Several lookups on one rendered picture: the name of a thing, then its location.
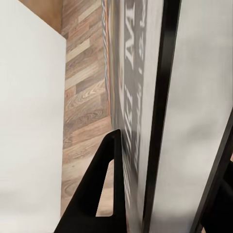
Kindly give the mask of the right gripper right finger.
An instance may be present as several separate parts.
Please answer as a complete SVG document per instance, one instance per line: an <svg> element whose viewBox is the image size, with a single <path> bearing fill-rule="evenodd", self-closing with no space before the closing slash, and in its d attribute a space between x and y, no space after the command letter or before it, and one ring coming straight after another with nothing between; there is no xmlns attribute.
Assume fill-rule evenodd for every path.
<svg viewBox="0 0 233 233"><path fill-rule="evenodd" d="M233 161L228 163L204 228L206 233L233 233Z"/></svg>

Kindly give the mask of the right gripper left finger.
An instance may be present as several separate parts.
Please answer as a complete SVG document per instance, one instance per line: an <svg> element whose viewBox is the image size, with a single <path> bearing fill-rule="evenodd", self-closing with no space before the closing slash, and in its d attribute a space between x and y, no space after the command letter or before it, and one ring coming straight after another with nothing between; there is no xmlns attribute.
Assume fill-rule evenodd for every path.
<svg viewBox="0 0 233 233"><path fill-rule="evenodd" d="M96 216L107 169L114 159L112 216ZM54 233L127 233L121 130L102 140Z"/></svg>

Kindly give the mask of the hardback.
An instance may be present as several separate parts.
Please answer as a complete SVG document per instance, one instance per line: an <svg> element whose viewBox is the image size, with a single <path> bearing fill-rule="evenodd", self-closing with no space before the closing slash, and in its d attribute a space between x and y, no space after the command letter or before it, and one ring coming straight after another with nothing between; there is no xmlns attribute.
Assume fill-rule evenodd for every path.
<svg viewBox="0 0 233 233"><path fill-rule="evenodd" d="M130 233L201 233L233 153L233 0L101 0Z"/></svg>

